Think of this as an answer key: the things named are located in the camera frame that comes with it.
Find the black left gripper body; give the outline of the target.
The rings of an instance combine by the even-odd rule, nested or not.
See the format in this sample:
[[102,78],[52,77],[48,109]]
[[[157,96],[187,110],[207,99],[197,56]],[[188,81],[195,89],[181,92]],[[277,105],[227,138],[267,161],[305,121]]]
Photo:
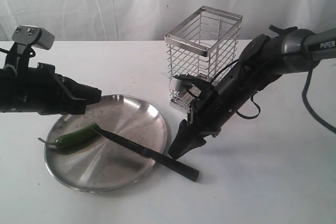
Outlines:
[[71,79],[55,73],[51,65],[28,68],[19,76],[1,69],[1,112],[37,112],[40,115],[75,114]]

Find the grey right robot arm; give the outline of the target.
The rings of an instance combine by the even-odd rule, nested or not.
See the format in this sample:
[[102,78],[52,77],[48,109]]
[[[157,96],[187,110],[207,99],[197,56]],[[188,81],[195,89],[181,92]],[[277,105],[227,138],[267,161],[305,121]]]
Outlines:
[[179,124],[168,154],[178,159],[205,145],[207,136],[216,137],[222,126],[253,96],[267,85],[290,73],[307,72],[302,99],[309,113],[330,131],[335,128],[319,117],[307,101],[313,69],[324,59],[335,58],[335,29],[314,33],[308,29],[271,25],[276,37],[260,34],[229,64],[230,71],[218,83],[214,75],[205,81],[190,74],[174,76],[178,86],[196,86],[200,94],[189,104],[187,119]]

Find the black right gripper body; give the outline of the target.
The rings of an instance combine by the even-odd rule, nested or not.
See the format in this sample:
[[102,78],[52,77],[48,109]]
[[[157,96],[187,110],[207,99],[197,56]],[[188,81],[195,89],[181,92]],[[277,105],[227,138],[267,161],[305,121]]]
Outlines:
[[[261,70],[238,63],[217,85],[208,83],[201,95],[190,104],[188,119],[183,122],[183,136],[217,135],[235,113],[247,120],[257,118],[261,107],[254,101],[254,95],[261,90],[262,75]],[[256,107],[255,115],[239,112],[247,101]]]

